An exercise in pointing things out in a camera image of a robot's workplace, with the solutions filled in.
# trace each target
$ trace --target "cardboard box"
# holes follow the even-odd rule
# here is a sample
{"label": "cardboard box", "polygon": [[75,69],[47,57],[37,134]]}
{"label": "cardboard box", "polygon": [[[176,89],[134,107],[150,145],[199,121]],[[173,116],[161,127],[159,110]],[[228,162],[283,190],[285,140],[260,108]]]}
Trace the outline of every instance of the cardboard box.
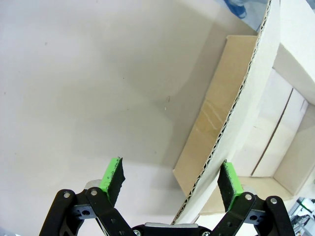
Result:
{"label": "cardboard box", "polygon": [[[305,116],[297,131],[298,126],[294,127],[296,135],[290,133],[288,143],[281,143],[281,136],[286,133],[281,123],[276,122],[276,129],[270,129],[274,130],[275,144],[269,143],[269,151],[276,150],[277,156],[284,155],[274,165],[278,166],[277,169],[272,168],[266,177],[244,177],[241,182],[255,188],[262,198],[279,195],[289,201],[300,194],[315,198],[315,188],[311,185],[315,177],[314,21],[315,14],[305,1],[286,0],[280,4],[279,0],[269,0],[255,42],[247,36],[228,37],[204,105],[174,169],[187,199],[173,223],[193,222],[200,213],[221,211],[216,209],[218,201],[215,200],[221,198],[215,191],[219,168],[225,159],[231,161],[248,140],[259,117],[259,104],[272,68],[293,86],[290,96],[295,97],[292,101],[298,101],[297,104],[302,102],[300,109],[305,109],[302,111]],[[245,56],[239,55],[240,49]],[[285,113],[291,113],[288,101],[288,110],[283,109],[281,113],[283,124],[290,117]],[[279,151],[277,144],[286,146],[287,151]],[[266,161],[270,165],[271,159],[261,159],[262,165],[255,168],[260,169],[257,176],[266,169],[263,163]]]}
{"label": "cardboard box", "polygon": [[266,155],[266,148],[279,126],[292,90],[293,87],[284,78],[275,70],[271,71],[258,105],[259,114],[243,147],[235,153],[232,159],[238,176],[252,176],[258,163],[262,161],[261,158]]}

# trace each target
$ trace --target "metal screw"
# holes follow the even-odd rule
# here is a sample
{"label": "metal screw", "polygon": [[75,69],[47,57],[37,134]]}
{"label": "metal screw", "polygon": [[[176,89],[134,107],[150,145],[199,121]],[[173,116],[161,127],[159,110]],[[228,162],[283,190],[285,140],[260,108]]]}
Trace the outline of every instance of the metal screw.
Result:
{"label": "metal screw", "polygon": [[138,231],[138,230],[133,230],[133,232],[134,232],[137,236],[141,236],[140,231]]}
{"label": "metal screw", "polygon": [[64,197],[64,198],[70,197],[70,193],[69,193],[69,192],[65,192],[64,195],[63,195],[63,197]]}
{"label": "metal screw", "polygon": [[271,201],[272,204],[276,204],[277,203],[277,199],[275,199],[275,198],[270,199],[270,201]]}
{"label": "metal screw", "polygon": [[245,198],[246,198],[247,200],[251,200],[251,199],[252,199],[252,196],[251,196],[251,194],[246,194],[246,195],[245,195]]}
{"label": "metal screw", "polygon": [[97,194],[97,191],[96,191],[96,190],[92,190],[92,191],[91,191],[91,195],[92,195],[92,196],[95,196],[96,194]]}

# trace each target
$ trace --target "corrugated cardboard edge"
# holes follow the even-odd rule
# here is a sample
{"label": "corrugated cardboard edge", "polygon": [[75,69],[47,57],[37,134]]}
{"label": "corrugated cardboard edge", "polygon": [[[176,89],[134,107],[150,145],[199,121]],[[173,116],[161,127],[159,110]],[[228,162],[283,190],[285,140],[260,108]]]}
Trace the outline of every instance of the corrugated cardboard edge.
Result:
{"label": "corrugated cardboard edge", "polygon": [[[280,19],[279,19],[279,13],[280,13],[280,3],[279,0],[269,0],[267,3],[267,7],[266,7],[266,12],[265,12],[265,16],[263,19],[263,22],[261,24],[260,27],[260,31],[258,34],[258,39],[256,41],[256,47],[253,51],[252,54],[252,59],[248,65],[248,69],[247,69],[247,73],[244,77],[244,81],[240,86],[239,92],[237,97],[235,98],[235,101],[232,105],[232,108],[227,116],[227,119],[221,129],[220,134],[218,135],[218,138],[215,142],[215,145],[209,155],[209,158],[207,159],[203,171],[201,172],[201,174],[199,175],[199,177],[197,178],[194,187],[192,188],[192,190],[190,191],[188,197],[186,198],[186,200],[184,201],[182,207],[180,208],[179,212],[177,213],[177,215],[175,216],[172,224],[175,223],[189,223],[192,222],[194,220],[194,218],[197,216],[197,214],[201,211],[201,209],[203,208],[204,204],[207,202],[207,200],[209,199],[211,193],[214,191],[215,187],[216,187],[216,181],[218,178],[218,171],[219,171],[219,167],[221,165],[221,160],[216,160],[214,157],[214,155],[216,154],[216,151],[218,149],[218,146],[221,144],[221,139],[224,137],[224,131],[225,129],[229,126],[230,123],[230,118],[234,112],[234,108],[236,106],[236,103],[238,102],[240,96],[242,96],[242,92],[244,87],[247,84],[247,78],[251,73],[255,73],[255,71],[253,72],[253,68],[252,68],[252,64],[256,65],[259,63],[265,63],[265,61],[260,61],[261,58],[256,58],[257,53],[260,54],[264,54],[264,53],[268,53],[268,52],[264,52],[264,50],[270,51],[270,55],[269,57],[271,58],[270,60],[267,61],[267,64],[265,64],[264,66],[266,67],[266,71],[262,71],[263,74],[267,74],[265,81],[262,81],[260,83],[265,83],[268,80],[269,74],[271,72],[273,63],[274,63],[274,59],[276,58],[276,54],[277,54],[277,50],[279,47],[279,43],[280,43]],[[272,40],[274,40],[272,43],[267,43],[264,42],[266,45],[264,45],[265,48],[259,48],[260,42],[264,39],[266,31],[268,32],[268,36],[267,37],[271,37]],[[253,100],[258,100],[260,99],[261,95],[262,95],[262,91],[264,88],[261,88],[261,94],[251,94],[253,97]],[[230,153],[226,150],[225,153],[223,150],[221,150],[223,153],[223,156],[225,156],[226,159],[231,159],[231,155]],[[214,164],[213,166],[216,167],[217,172],[216,173],[207,173],[209,176],[208,177],[203,177],[203,175],[205,174],[205,172],[209,169],[209,163],[211,162],[211,164]]]}
{"label": "corrugated cardboard edge", "polygon": [[252,58],[257,36],[229,35],[198,117],[173,171],[185,196],[209,157]]}

